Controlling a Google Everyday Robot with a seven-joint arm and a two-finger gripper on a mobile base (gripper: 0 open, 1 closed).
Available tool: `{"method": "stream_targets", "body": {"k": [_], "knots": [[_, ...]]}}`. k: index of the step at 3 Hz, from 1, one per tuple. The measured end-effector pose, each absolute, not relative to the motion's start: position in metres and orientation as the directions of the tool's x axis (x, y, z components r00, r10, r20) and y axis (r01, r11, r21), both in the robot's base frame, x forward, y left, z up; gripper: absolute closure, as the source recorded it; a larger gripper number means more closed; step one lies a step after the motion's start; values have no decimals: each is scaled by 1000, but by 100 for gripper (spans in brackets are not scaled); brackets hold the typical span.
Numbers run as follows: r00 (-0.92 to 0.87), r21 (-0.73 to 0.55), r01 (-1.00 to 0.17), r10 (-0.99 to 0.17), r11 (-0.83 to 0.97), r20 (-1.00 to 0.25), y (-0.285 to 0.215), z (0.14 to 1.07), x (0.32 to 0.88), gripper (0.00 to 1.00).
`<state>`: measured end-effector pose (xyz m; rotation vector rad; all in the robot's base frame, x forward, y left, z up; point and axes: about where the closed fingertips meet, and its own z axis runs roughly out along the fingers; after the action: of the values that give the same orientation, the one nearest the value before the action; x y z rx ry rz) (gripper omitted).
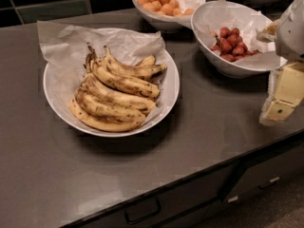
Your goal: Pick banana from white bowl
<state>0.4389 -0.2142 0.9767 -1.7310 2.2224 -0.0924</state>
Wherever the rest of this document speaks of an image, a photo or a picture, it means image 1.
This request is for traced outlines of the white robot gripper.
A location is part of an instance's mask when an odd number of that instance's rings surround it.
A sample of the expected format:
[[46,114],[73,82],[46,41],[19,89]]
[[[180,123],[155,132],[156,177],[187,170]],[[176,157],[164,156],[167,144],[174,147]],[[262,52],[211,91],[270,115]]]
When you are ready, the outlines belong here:
[[[260,42],[275,41],[275,51],[289,61],[304,61],[304,0],[294,0],[256,38]],[[259,122],[272,126],[285,122],[304,100],[304,64],[292,62],[269,75],[268,98],[259,116]]]

